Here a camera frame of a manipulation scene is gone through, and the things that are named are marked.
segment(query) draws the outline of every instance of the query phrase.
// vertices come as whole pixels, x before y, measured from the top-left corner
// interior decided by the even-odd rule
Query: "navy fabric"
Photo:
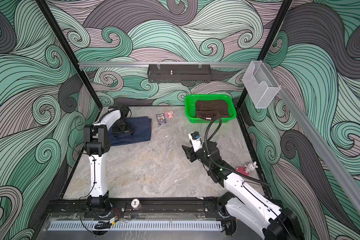
[[[112,127],[109,129],[109,140],[111,146],[125,145],[136,142],[146,142],[151,139],[151,122],[148,117],[126,118],[125,121],[134,127],[132,136],[117,138],[113,136]]]

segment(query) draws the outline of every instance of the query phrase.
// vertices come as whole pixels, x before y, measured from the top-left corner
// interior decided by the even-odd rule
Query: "green plastic basket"
[[[195,103],[198,100],[209,101],[209,100],[220,100],[223,99],[228,104],[228,113],[230,118],[221,118],[222,122],[229,122],[231,119],[236,117],[235,106],[233,105],[232,99],[225,94],[193,94],[185,97],[185,115],[189,118],[192,123],[209,123],[210,121],[196,118]]]

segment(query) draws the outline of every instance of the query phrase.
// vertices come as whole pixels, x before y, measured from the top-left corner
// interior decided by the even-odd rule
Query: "robotic arm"
[[[106,183],[106,158],[110,149],[108,130],[115,125],[112,129],[114,136],[117,137],[121,132],[132,134],[133,127],[125,123],[128,113],[129,108],[125,105],[111,106],[98,122],[84,127],[84,149],[89,155],[91,165],[91,189],[87,205],[105,209],[105,214],[111,209]]]
[[[236,172],[221,159],[217,143],[209,141],[220,128],[221,119],[215,132],[207,139],[208,130],[217,119],[208,125],[204,143],[198,132],[192,132],[188,134],[192,147],[182,147],[190,162],[201,161],[208,167],[207,174],[212,180],[228,190],[217,200],[221,216],[240,219],[265,240],[303,239],[296,214],[288,208],[281,209],[264,198],[245,181],[245,178],[258,184],[269,184]]]

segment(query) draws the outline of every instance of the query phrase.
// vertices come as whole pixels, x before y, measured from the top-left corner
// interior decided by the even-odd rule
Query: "brown folded cloth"
[[[196,117],[203,120],[229,118],[228,104],[224,100],[202,101],[195,103]]]

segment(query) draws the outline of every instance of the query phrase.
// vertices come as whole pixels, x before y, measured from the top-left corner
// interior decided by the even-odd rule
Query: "patterned wallpaper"
[[[360,185],[360,0],[293,6],[266,61]],[[306,240],[360,239],[360,216],[283,100],[245,104],[271,191],[298,214]]]
[[[282,0],[47,0],[79,61],[256,60]],[[295,5],[309,2],[299,0]],[[87,68],[104,105],[184,105],[188,94],[237,101],[245,69],[211,83],[149,83],[146,68]]]
[[[0,240],[30,239],[98,109],[34,0],[0,1]]]

